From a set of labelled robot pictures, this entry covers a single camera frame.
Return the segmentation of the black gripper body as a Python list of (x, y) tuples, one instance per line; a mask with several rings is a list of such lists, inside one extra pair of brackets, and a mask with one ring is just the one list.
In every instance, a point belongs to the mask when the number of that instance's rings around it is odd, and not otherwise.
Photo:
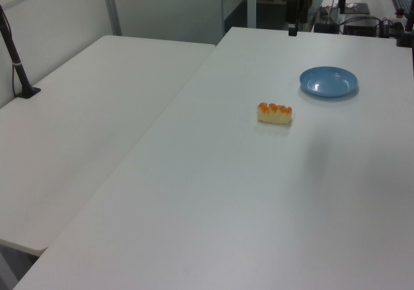
[(286, 22), (296, 24), (298, 16), (298, 0), (287, 0), (286, 2)]

